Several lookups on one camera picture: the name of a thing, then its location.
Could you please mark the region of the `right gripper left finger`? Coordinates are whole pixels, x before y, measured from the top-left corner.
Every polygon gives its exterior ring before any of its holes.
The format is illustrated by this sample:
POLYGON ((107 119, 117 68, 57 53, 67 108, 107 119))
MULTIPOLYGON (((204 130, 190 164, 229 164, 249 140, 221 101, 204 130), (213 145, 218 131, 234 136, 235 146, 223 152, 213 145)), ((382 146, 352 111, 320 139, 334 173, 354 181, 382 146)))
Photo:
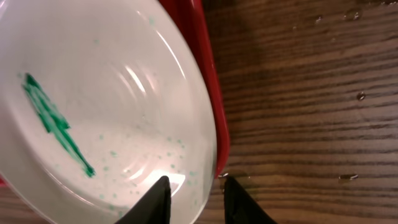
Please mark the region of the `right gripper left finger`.
POLYGON ((162 176, 115 224, 169 224, 171 188, 162 176))

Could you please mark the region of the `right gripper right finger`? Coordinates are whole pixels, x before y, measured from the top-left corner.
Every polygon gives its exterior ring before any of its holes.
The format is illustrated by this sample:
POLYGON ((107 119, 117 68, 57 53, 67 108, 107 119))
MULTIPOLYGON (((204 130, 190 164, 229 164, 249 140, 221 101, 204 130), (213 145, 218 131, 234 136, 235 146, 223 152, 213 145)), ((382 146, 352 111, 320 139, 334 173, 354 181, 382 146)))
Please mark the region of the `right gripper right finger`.
POLYGON ((224 183, 226 224, 277 224, 233 177, 224 183))

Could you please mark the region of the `white plate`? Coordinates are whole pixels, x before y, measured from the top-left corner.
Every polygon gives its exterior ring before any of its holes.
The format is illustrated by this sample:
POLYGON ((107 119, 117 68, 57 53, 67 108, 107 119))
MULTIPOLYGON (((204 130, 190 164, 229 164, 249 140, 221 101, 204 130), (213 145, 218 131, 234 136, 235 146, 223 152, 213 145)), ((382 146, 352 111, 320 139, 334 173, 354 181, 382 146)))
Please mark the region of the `white plate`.
POLYGON ((52 223, 115 223, 163 176, 173 224, 210 194, 216 128, 158 1, 1 2, 1 176, 52 223))

